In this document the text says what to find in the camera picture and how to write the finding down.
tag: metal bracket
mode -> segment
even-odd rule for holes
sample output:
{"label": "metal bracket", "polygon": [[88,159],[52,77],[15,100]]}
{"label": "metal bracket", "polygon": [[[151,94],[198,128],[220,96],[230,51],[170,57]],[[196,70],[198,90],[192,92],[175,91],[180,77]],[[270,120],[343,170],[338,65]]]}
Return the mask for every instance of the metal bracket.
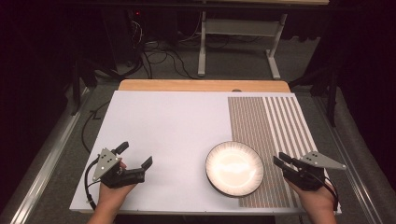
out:
{"label": "metal bracket", "polygon": [[317,151],[312,151],[305,154],[300,158],[300,161],[312,165],[314,167],[336,169],[336,170],[346,170],[347,167],[338,161],[334,161],[327,156],[320,154]]}
{"label": "metal bracket", "polygon": [[95,172],[93,173],[92,181],[97,181],[102,175],[109,171],[115,164],[119,162],[117,158],[110,150],[107,148],[102,149],[102,153],[99,156],[99,162],[96,166]]}

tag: brown stripe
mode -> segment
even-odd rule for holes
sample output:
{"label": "brown stripe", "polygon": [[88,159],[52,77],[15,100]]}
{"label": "brown stripe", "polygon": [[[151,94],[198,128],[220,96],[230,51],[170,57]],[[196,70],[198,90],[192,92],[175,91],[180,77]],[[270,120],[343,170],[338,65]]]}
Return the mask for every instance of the brown stripe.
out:
{"label": "brown stripe", "polygon": [[266,169],[261,186],[241,206],[289,207],[282,174],[272,163],[276,149],[262,97],[230,97],[229,108],[233,140],[254,148]]}

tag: white table surface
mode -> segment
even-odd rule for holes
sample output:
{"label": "white table surface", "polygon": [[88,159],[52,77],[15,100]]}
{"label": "white table surface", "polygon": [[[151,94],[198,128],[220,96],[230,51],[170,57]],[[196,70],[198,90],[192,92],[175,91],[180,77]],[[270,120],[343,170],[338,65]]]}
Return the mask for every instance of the white table surface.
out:
{"label": "white table surface", "polygon": [[[265,92],[115,91],[87,166],[102,148],[129,142],[119,157],[127,169],[140,167],[149,156],[146,182],[138,184],[120,209],[126,214],[286,215],[300,208],[245,208],[238,199],[212,188],[205,158],[219,143],[232,140],[228,96],[292,95]],[[97,202],[99,185],[90,187]],[[91,212],[81,176],[70,209]]]}

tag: wooden edge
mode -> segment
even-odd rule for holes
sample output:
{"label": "wooden edge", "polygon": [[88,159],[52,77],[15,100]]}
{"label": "wooden edge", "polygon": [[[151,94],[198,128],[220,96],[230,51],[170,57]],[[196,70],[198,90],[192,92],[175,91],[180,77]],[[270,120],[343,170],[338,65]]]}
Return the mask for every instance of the wooden edge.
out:
{"label": "wooden edge", "polygon": [[280,80],[125,79],[119,91],[267,91],[290,92]]}

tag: white plate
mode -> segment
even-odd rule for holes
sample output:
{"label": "white plate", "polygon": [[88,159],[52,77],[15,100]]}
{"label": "white plate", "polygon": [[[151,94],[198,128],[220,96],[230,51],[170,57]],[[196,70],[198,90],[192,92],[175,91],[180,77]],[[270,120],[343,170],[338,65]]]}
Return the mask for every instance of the white plate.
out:
{"label": "white plate", "polygon": [[264,167],[262,159],[251,147],[239,142],[224,142],[207,155],[206,175],[219,192],[244,197],[260,186]]}

